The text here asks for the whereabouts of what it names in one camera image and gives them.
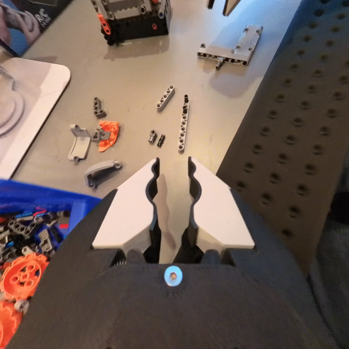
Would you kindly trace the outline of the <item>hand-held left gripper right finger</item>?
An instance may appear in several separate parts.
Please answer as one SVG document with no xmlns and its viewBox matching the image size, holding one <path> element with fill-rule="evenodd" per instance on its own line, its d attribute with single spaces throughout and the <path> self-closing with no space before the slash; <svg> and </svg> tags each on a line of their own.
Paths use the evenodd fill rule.
<svg viewBox="0 0 349 349">
<path fill-rule="evenodd" d="M 188 226 L 174 263 L 199 263 L 207 251 L 252 250 L 255 242 L 232 189 L 196 158 L 188 158 L 192 198 Z"/>
</svg>

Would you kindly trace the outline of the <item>grey toy beam with holes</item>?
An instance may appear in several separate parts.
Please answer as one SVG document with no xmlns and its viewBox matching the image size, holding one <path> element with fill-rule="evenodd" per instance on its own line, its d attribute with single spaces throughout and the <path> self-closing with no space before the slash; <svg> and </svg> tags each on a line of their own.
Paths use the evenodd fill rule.
<svg viewBox="0 0 349 349">
<path fill-rule="evenodd" d="M 162 112 L 167 106 L 168 102 L 172 99 L 175 94 L 174 85 L 169 85 L 166 91 L 162 94 L 159 100 L 156 103 L 156 110 L 158 113 Z"/>
</svg>

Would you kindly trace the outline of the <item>grey bent toy beam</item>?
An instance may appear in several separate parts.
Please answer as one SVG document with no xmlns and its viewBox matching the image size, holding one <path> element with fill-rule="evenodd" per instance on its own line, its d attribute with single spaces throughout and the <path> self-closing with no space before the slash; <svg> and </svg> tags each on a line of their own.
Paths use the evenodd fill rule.
<svg viewBox="0 0 349 349">
<path fill-rule="evenodd" d="M 102 107 L 102 101 L 98 97 L 94 97 L 93 100 L 93 111 L 97 119 L 102 119 L 107 116 L 107 113 Z"/>
</svg>

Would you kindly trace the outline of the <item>blue plastic bin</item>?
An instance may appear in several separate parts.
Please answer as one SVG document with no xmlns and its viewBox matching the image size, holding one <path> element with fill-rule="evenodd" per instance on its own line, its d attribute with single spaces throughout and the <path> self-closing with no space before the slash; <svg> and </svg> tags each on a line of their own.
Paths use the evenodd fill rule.
<svg viewBox="0 0 349 349">
<path fill-rule="evenodd" d="M 68 234 L 101 201 L 93 196 L 11 180 L 1 180 L 0 189 L 1 213 L 71 210 Z"/>
</svg>

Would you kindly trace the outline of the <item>large grey toy frame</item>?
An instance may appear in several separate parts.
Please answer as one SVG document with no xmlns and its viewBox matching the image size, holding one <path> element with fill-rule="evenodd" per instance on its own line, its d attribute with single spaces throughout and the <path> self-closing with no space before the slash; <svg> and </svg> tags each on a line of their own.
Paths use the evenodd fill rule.
<svg viewBox="0 0 349 349">
<path fill-rule="evenodd" d="M 220 46 L 206 46 L 205 43 L 202 43 L 197 51 L 197 57 L 202 60 L 214 61 L 216 71 L 227 64 L 246 67 L 250 63 L 263 29 L 263 26 L 247 25 L 238 42 L 230 49 Z"/>
</svg>

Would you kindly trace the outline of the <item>dark printed toy box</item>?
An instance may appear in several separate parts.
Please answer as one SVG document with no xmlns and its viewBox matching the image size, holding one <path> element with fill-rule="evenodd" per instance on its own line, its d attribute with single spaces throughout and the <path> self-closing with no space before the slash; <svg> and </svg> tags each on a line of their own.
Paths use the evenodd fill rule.
<svg viewBox="0 0 349 349">
<path fill-rule="evenodd" d="M 21 57 L 71 0 L 1 0 L 0 45 Z"/>
</svg>

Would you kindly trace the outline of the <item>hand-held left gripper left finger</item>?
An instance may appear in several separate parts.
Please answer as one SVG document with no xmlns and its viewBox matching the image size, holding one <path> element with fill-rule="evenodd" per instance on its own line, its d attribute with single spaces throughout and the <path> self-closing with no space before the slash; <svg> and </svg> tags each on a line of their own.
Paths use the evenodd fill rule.
<svg viewBox="0 0 349 349">
<path fill-rule="evenodd" d="M 161 230 L 154 203 L 159 168 L 159 158 L 152 159 L 116 189 L 94 249 L 138 250 L 148 263 L 159 263 Z"/>
</svg>

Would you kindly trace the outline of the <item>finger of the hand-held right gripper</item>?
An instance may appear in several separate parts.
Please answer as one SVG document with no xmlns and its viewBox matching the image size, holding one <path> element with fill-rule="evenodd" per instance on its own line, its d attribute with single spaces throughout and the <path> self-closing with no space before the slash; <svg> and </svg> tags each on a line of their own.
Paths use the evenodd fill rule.
<svg viewBox="0 0 349 349">
<path fill-rule="evenodd" d="M 223 8 L 223 15 L 229 16 L 232 11 L 236 8 L 236 6 L 239 4 L 240 0 L 225 0 L 224 8 Z"/>
</svg>

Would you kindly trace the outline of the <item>grey long toy panel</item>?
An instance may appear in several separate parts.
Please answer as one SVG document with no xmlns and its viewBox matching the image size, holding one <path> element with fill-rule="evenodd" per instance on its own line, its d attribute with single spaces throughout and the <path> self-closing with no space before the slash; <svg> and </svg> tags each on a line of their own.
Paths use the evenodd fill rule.
<svg viewBox="0 0 349 349">
<path fill-rule="evenodd" d="M 75 139 L 68 155 L 68 159 L 72 162 L 84 160 L 89 151 L 91 135 L 86 129 L 82 129 L 77 124 L 70 125 L 70 130 Z"/>
</svg>

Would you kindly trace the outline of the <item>long grey toy beam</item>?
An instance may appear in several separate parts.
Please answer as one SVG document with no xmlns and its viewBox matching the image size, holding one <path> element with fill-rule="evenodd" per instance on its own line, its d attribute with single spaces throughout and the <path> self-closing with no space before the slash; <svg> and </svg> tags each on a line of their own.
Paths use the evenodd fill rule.
<svg viewBox="0 0 349 349">
<path fill-rule="evenodd" d="M 189 101 L 184 102 L 182 107 L 182 115 L 180 120 L 180 130 L 179 130 L 178 145 L 177 145 L 177 149 L 180 154 L 183 154 L 185 151 L 187 126 L 188 126 L 188 119 L 189 119 L 189 109 L 190 109 Z"/>
</svg>

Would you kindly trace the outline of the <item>pile of toy building parts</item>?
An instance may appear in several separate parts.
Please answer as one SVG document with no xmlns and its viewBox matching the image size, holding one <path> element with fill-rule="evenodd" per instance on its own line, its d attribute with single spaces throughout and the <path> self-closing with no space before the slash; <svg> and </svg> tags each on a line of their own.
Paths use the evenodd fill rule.
<svg viewBox="0 0 349 349">
<path fill-rule="evenodd" d="M 68 235 L 71 210 L 0 215 L 0 347 L 6 348 L 38 284 Z"/>
</svg>

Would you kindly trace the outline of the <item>grey curved toy panel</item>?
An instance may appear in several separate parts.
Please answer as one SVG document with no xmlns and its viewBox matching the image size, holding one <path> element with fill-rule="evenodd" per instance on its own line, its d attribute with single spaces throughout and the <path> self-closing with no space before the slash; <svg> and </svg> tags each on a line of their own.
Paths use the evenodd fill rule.
<svg viewBox="0 0 349 349">
<path fill-rule="evenodd" d="M 120 170 L 122 163 L 115 159 L 105 160 L 94 165 L 91 165 L 85 170 L 84 181 L 89 188 L 95 189 L 98 187 L 98 179 L 104 178 L 113 171 Z"/>
</svg>

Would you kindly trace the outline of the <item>white desk stand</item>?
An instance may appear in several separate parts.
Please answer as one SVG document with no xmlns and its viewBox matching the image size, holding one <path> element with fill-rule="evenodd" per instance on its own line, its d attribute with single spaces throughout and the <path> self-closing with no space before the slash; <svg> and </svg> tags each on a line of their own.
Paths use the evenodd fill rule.
<svg viewBox="0 0 349 349">
<path fill-rule="evenodd" d="M 23 58 L 1 64 L 0 177 L 10 179 L 66 89 L 64 66 Z"/>
</svg>

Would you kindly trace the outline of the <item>orange pointed toy panel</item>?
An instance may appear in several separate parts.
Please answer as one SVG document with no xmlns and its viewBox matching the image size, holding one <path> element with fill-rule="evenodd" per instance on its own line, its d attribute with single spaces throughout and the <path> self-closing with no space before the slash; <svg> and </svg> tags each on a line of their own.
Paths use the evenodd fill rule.
<svg viewBox="0 0 349 349">
<path fill-rule="evenodd" d="M 109 132 L 109 138 L 99 142 L 98 151 L 104 152 L 116 143 L 119 134 L 119 122 L 102 120 L 99 122 L 99 126 L 103 131 Z"/>
</svg>

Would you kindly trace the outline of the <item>grey toy building model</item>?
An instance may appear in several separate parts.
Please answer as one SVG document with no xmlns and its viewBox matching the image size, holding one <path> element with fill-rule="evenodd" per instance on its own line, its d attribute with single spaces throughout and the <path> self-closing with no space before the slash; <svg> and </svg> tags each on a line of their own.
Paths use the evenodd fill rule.
<svg viewBox="0 0 349 349">
<path fill-rule="evenodd" d="M 109 46 L 148 37 L 168 36 L 169 0 L 91 0 Z"/>
</svg>

